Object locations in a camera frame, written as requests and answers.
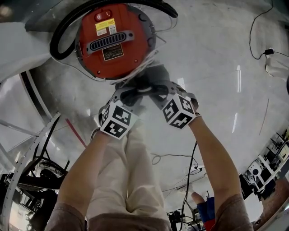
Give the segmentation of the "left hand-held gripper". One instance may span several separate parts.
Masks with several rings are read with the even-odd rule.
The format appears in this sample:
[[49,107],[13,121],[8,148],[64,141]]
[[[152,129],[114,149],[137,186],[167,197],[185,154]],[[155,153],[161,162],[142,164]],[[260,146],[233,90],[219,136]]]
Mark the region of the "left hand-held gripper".
[[142,111],[143,96],[134,87],[117,89],[99,111],[100,130],[121,139],[133,127]]

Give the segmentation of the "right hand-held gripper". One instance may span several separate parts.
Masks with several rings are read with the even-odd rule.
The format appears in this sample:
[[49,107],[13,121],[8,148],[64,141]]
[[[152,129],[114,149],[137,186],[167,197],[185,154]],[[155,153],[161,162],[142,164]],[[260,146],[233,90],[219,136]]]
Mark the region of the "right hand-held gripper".
[[196,118],[199,107],[196,96],[175,82],[156,82],[149,97],[155,99],[155,104],[162,111],[169,126],[183,129]]

